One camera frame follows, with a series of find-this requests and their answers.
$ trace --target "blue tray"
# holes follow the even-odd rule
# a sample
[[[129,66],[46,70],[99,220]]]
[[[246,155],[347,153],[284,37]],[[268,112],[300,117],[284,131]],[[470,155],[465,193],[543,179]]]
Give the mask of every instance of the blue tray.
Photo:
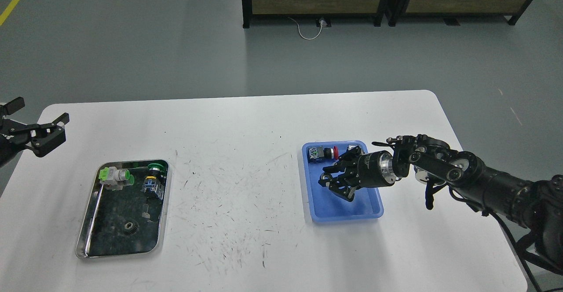
[[[309,199],[309,210],[314,222],[334,222],[338,220],[354,220],[379,218],[384,214],[384,206],[381,203],[380,192],[376,188],[362,188],[355,192],[352,202],[342,200],[333,194],[327,187],[318,183],[322,174],[322,167],[330,166],[334,160],[322,162],[308,162],[307,149],[310,146],[323,146],[324,148],[338,147],[340,154],[346,152],[349,144],[360,145],[364,152],[368,148],[359,140],[345,142],[320,142],[306,143],[303,145],[303,164],[305,167],[305,179],[307,180],[307,196]]]

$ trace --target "cabinet leg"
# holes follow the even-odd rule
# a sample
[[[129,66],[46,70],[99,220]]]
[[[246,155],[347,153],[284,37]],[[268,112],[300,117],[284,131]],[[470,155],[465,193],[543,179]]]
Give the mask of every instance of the cabinet leg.
[[[378,14],[373,18],[373,26],[374,27],[381,27],[381,20],[383,19],[384,14]]]
[[[385,11],[385,17],[388,19],[389,27],[394,27],[397,24],[397,17],[390,9]]]
[[[508,20],[508,24],[509,24],[510,26],[514,26],[514,25],[516,25],[516,22],[517,22],[519,19],[520,19],[520,15],[513,16],[513,17],[511,17],[511,18]]]

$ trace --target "metal component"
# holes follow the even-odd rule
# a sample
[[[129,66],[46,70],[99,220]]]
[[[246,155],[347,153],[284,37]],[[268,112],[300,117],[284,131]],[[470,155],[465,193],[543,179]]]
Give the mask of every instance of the metal component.
[[[421,168],[414,166],[414,178],[422,184],[426,184],[430,179],[428,176],[430,174],[426,170],[422,170]]]
[[[460,168],[453,168],[452,170],[448,171],[446,178],[451,182],[455,182],[462,177],[462,174],[463,172]]]
[[[143,192],[162,200],[164,190],[161,186],[161,180],[165,173],[165,168],[161,164],[149,164],[147,171],[148,174],[145,176],[145,181],[143,182]]]
[[[350,192],[348,193],[348,198],[353,198],[354,197],[354,193],[356,192],[356,188],[358,188],[357,186],[353,186],[352,188],[350,188]]]
[[[148,204],[143,204],[143,211],[141,213],[141,217],[143,218],[150,218],[150,214],[149,214],[149,205]]]
[[[469,168],[469,160],[466,158],[459,158],[456,160],[453,160],[450,162],[450,164],[452,164],[453,166],[456,166],[458,168],[461,168],[461,170],[463,172],[465,172],[467,170],[467,168]]]
[[[135,183],[135,178],[129,170],[118,169],[114,166],[101,169],[98,179],[106,190],[122,190],[124,186],[132,186]]]
[[[397,176],[393,172],[393,157],[390,153],[384,152],[380,155],[380,170],[381,175],[387,181],[387,183],[392,184],[397,179]]]
[[[139,229],[139,224],[135,221],[126,222],[125,225],[123,225],[123,232],[128,235],[135,234],[135,232],[137,232],[138,229]]]
[[[420,159],[420,152],[418,152],[418,151],[411,154],[410,157],[409,157],[410,162],[417,162],[419,159]]]
[[[84,249],[84,254],[86,254],[86,256],[88,256],[88,254],[90,254],[90,244],[92,242],[92,231],[94,230],[94,222],[96,220],[96,217],[98,216],[98,210],[100,208],[100,200],[102,198],[102,191],[104,190],[104,186],[100,186],[100,190],[96,191],[96,205],[94,206],[94,213],[92,214],[92,218],[90,218],[90,222],[88,225],[88,233],[86,234],[86,243],[85,243],[85,249]]]
[[[311,146],[307,150],[308,162],[322,162],[338,158],[338,148],[325,148],[323,146]]]

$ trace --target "stainless steel tray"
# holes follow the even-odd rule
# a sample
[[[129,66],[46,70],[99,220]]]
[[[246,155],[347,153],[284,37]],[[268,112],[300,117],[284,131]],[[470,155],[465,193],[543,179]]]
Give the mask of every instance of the stainless steel tray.
[[[163,174],[164,195],[147,196],[143,181],[148,164],[159,163]],[[104,167],[126,168],[135,178],[122,190],[106,190],[98,180]],[[78,258],[123,256],[151,252],[160,245],[164,235],[168,206],[170,167],[165,160],[108,162],[96,171],[88,199],[82,229],[76,245]]]

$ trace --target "concrete floor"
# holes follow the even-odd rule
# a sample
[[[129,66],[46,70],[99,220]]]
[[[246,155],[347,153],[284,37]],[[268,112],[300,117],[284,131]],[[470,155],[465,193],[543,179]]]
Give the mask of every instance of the concrete floor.
[[[304,41],[285,19],[243,29],[241,0],[21,0],[0,27],[0,102],[24,96],[14,119],[35,122],[54,103],[428,89],[487,165],[562,173],[561,0],[534,0],[515,27],[460,22],[334,19]],[[302,31],[314,36],[313,21]],[[543,288],[563,286],[534,271]]]

